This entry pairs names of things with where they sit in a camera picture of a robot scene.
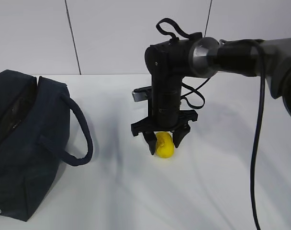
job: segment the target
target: white surface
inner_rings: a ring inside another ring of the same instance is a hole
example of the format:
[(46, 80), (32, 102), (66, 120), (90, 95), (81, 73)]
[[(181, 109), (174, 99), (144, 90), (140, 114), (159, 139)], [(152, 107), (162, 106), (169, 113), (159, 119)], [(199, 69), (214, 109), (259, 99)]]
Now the white surface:
[(0, 0), (0, 71), (78, 74), (64, 0)]
[(291, 37), (291, 0), (213, 0), (207, 35), (225, 40)]
[(156, 23), (170, 17), (187, 33), (204, 32), (210, 3), (210, 0), (67, 1), (82, 74), (148, 73), (144, 61), (146, 48), (170, 38), (156, 30)]
[[(29, 222), (0, 217), (0, 229), (255, 229), (249, 164), (259, 78), (217, 74), (201, 91), (206, 105), (199, 120), (190, 123), (191, 133), (171, 159), (151, 156), (142, 136), (131, 134), (130, 124), (147, 111), (131, 91), (149, 85), (148, 75), (51, 78), (68, 84), (99, 148), (88, 165), (61, 165)], [(258, 217), (262, 230), (291, 230), (291, 118), (281, 100), (268, 90), (266, 96), (256, 165)], [(192, 96), (191, 102), (200, 101)], [(67, 149), (86, 152), (76, 119)]]

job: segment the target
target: strap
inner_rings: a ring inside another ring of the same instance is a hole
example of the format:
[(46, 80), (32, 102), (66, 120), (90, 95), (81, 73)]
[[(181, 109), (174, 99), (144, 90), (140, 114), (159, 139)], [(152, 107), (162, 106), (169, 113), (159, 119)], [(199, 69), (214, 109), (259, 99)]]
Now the strap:
[(73, 114), (78, 120), (78, 123), (82, 129), (82, 132), (86, 138), (87, 146), (88, 146), (88, 152), (84, 158), (76, 158), (75, 156), (70, 155), (68, 152), (63, 150), (62, 148), (56, 146), (51, 140), (46, 138), (45, 136), (41, 135), (39, 139), (39, 143), (43, 145), (47, 150), (54, 153), (56, 156), (58, 156), (63, 162), (71, 165), (71, 166), (79, 166), (87, 164), (93, 154), (93, 143), (90, 135), (90, 131), (87, 125), (86, 118), (81, 111), (78, 104), (75, 103), (70, 97), (61, 94), (60, 98), (64, 101), (64, 103), (73, 111)]
[(162, 23), (168, 23), (169, 25), (171, 25), (176, 32), (178, 32), (179, 35), (181, 35), (182, 37), (185, 37), (185, 38), (189, 38), (190, 35), (185, 33), (180, 27), (179, 25), (173, 21), (172, 19), (170, 18), (164, 18), (162, 20), (160, 20), (157, 24), (156, 24), (156, 29), (162, 34), (162, 35), (169, 35), (172, 37), (172, 39), (177, 39), (177, 37), (175, 36), (175, 34), (173, 32), (167, 32), (165, 30), (163, 30), (161, 27), (160, 27), (160, 24)]
[(195, 89), (195, 88), (193, 88), (193, 87), (191, 87), (191, 86), (189, 86), (189, 85), (186, 85), (185, 83), (183, 83), (182, 82), (182, 86), (184, 87), (184, 88), (186, 88), (186, 89), (188, 89), (188, 90), (190, 90), (191, 92), (193, 92), (193, 93), (195, 93), (195, 94), (197, 94), (202, 100), (203, 100), (203, 104), (202, 105), (199, 105), (199, 106), (196, 106), (196, 105), (192, 105), (189, 101), (188, 101), (188, 99), (187, 99), (187, 95), (189, 95), (188, 93), (186, 94), (186, 95), (183, 95), (183, 96), (181, 96), (180, 98), (181, 98), (181, 100), (182, 99), (184, 99), (186, 102), (187, 102), (187, 104), (188, 104), (188, 106), (190, 107), (190, 108), (192, 108), (192, 109), (202, 109), (203, 108), (203, 106), (205, 105), (205, 97), (197, 90), (197, 89)]

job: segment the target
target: yellow object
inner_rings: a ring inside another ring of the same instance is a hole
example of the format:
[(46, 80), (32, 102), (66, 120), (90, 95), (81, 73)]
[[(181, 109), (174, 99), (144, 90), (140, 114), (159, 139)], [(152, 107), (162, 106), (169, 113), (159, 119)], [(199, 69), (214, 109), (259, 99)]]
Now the yellow object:
[(156, 133), (156, 155), (161, 158), (169, 158), (174, 154), (172, 137), (167, 132)]

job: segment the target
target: black bag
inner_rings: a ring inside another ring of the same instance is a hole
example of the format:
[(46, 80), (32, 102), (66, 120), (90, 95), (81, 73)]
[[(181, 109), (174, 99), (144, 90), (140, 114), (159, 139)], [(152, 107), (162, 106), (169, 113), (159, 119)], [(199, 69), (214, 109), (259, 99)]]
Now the black bag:
[[(70, 109), (88, 145), (82, 159), (67, 153)], [(64, 83), (6, 70), (0, 73), (0, 215), (27, 221), (55, 179), (60, 160), (88, 163), (93, 143), (86, 119)]]

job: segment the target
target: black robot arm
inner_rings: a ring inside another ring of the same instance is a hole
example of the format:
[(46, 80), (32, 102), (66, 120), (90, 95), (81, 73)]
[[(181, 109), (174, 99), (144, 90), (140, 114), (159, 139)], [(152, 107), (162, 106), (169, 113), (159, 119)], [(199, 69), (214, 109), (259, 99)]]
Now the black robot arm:
[[(166, 32), (161, 23), (174, 27), (179, 40)], [(152, 85), (133, 91), (135, 101), (148, 100), (148, 117), (132, 124), (132, 133), (143, 133), (152, 154), (155, 152), (155, 131), (171, 131), (177, 148), (189, 133), (188, 121), (198, 118), (194, 110), (181, 111), (181, 87), (184, 77), (211, 78), (218, 71), (260, 76), (260, 53), (263, 52), (266, 80), (273, 98), (283, 97), (291, 115), (291, 38), (279, 40), (240, 40), (218, 42), (202, 33), (187, 34), (171, 19), (165, 18), (157, 25), (163, 35), (171, 39), (151, 45), (145, 52), (145, 63), (152, 75)]]

